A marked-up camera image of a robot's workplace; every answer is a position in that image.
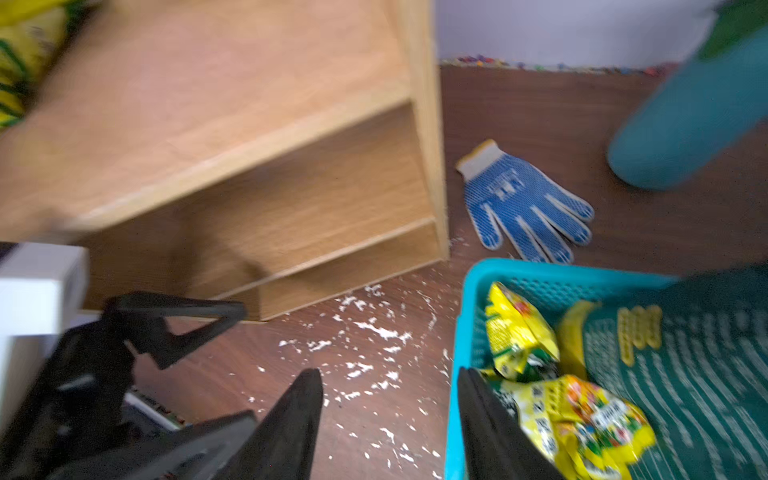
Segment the yellow green bag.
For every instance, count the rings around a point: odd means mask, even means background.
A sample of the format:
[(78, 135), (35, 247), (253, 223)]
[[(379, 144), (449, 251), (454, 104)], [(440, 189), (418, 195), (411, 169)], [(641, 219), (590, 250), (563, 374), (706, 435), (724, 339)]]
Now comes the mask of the yellow green bag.
[(493, 282), (485, 307), (493, 367), (509, 381), (528, 383), (558, 376), (555, 333), (539, 310), (501, 282)]
[(634, 404), (573, 375), (491, 388), (527, 438), (567, 479), (629, 479), (656, 445)]

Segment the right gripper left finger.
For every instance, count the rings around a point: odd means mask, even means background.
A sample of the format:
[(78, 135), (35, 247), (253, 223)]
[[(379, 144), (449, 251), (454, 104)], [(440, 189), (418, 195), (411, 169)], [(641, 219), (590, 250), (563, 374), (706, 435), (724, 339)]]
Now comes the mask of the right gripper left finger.
[(320, 371), (303, 370), (217, 477), (308, 479), (323, 402)]

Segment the yellow bag top back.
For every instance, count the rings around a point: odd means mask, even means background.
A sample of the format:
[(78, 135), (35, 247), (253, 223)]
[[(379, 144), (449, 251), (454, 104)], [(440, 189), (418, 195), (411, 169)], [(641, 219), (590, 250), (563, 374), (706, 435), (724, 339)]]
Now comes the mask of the yellow bag top back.
[(1, 128), (19, 123), (51, 63), (78, 29), (87, 1), (1, 3)]

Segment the teal plastic basket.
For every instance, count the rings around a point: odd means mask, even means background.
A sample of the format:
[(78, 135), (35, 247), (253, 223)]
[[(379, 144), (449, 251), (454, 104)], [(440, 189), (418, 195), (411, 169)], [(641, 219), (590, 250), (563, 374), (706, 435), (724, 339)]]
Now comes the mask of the teal plastic basket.
[(465, 277), (461, 311), (455, 327), (444, 477), (465, 479), (465, 453), (458, 404), (458, 374), (462, 368), (485, 367), (491, 353), (485, 328), (490, 286), (499, 281), (530, 301), (551, 324), (579, 300), (605, 300), (640, 291), (662, 289), (674, 276), (609, 269), (485, 259)]

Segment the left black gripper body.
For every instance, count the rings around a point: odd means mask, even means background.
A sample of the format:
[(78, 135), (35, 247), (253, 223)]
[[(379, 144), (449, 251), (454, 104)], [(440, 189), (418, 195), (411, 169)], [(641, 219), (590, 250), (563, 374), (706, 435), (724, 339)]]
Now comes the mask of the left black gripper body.
[(4, 479), (213, 479), (256, 428), (249, 412), (131, 441), (122, 421), (139, 354), (165, 370), (243, 320), (237, 301), (136, 291), (69, 330), (1, 440)]

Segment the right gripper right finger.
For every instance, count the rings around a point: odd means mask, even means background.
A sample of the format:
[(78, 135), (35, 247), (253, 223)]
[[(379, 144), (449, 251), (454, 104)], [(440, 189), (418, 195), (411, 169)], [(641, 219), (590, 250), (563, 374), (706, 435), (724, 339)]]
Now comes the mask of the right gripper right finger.
[(560, 479), (474, 369), (460, 368), (458, 407), (470, 479)]

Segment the large green fertilizer bag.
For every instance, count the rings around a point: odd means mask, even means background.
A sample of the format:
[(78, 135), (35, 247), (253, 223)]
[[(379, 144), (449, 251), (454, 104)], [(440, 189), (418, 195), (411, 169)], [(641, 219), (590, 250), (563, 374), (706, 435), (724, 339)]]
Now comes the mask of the large green fertilizer bag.
[(556, 327), (561, 370), (636, 405), (655, 445), (635, 479), (767, 475), (767, 266), (574, 304)]

